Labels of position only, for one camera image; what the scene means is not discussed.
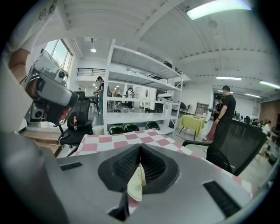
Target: yellow tablecloth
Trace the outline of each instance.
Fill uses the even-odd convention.
[[[183,115],[180,119],[180,126],[195,131],[197,134],[204,128],[205,118],[194,118],[193,115]]]

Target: ceiling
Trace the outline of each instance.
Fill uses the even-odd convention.
[[[64,0],[37,44],[75,37],[83,57],[107,58],[110,42],[168,60],[192,81],[223,85],[240,95],[263,100],[280,91],[259,84],[280,85],[278,51],[252,11],[231,10],[192,21],[186,11],[209,0]],[[247,1],[253,8],[254,1]],[[241,77],[241,81],[216,76]]]

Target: black t-shirt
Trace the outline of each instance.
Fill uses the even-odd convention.
[[[218,103],[216,106],[216,111],[221,112],[221,109],[223,107],[223,104]],[[219,114],[214,113],[214,120],[216,120],[218,118]]]
[[[101,84],[99,86],[99,90],[101,90],[101,86],[103,86],[103,88],[104,88],[104,82],[101,82]]]
[[[229,94],[227,96],[224,97],[223,99],[223,105],[227,106],[227,110],[224,114],[224,116],[222,116],[221,120],[232,120],[233,118],[233,114],[235,113],[235,98],[233,97],[233,95]]]

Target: fluorescent light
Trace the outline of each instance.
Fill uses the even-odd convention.
[[[187,15],[191,18],[191,20],[195,20],[216,12],[236,9],[251,10],[250,7],[242,0],[216,0],[187,11]]]
[[[241,78],[236,78],[236,77],[220,77],[216,76],[216,79],[230,79],[230,80],[241,80]]]
[[[255,96],[255,95],[252,95],[252,94],[249,94],[249,93],[245,93],[245,95],[247,95],[247,96],[253,96],[253,97],[257,97],[257,98],[261,98],[260,96]]]
[[[274,88],[276,88],[276,89],[280,89],[280,86],[277,86],[277,85],[272,84],[272,83],[269,83],[269,82],[260,81],[259,83],[260,83],[260,84],[267,85],[267,86],[274,87]]]
[[[218,92],[222,92],[222,90],[218,90]],[[230,91],[230,93],[233,93],[232,91]]]

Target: table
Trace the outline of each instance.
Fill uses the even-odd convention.
[[[183,130],[183,128],[185,127],[185,129],[191,129],[194,131],[194,138],[193,140],[195,140],[196,138],[196,134],[200,134],[200,130],[204,128],[204,123],[205,123],[205,118],[195,118],[193,115],[188,114],[188,115],[183,115],[180,119],[180,125],[183,126],[181,131]]]
[[[92,100],[92,102],[94,102],[94,100],[95,100],[95,105],[96,105],[96,109],[97,109],[97,114],[98,114],[98,116],[99,116],[99,105],[98,105],[99,96],[87,96],[86,99],[90,99],[90,100]]]
[[[229,178],[236,181],[239,185],[243,186],[252,198],[252,185],[251,183],[242,180],[241,178],[234,176],[233,174],[223,170],[222,168],[214,165],[213,163],[207,161],[201,156],[193,153],[188,148],[182,146],[181,144],[175,142],[172,138],[164,135],[156,129],[148,129],[144,131],[133,131],[129,133],[116,134],[116,135],[85,135],[80,143],[78,150],[73,154],[73,156],[100,153],[103,151],[112,150],[118,147],[126,146],[129,144],[145,143],[150,145],[155,145],[159,147],[164,147],[178,153],[191,155],[204,160],[205,162],[213,165],[218,171],[224,173]],[[129,210],[133,212],[137,207],[138,203],[129,199]]]

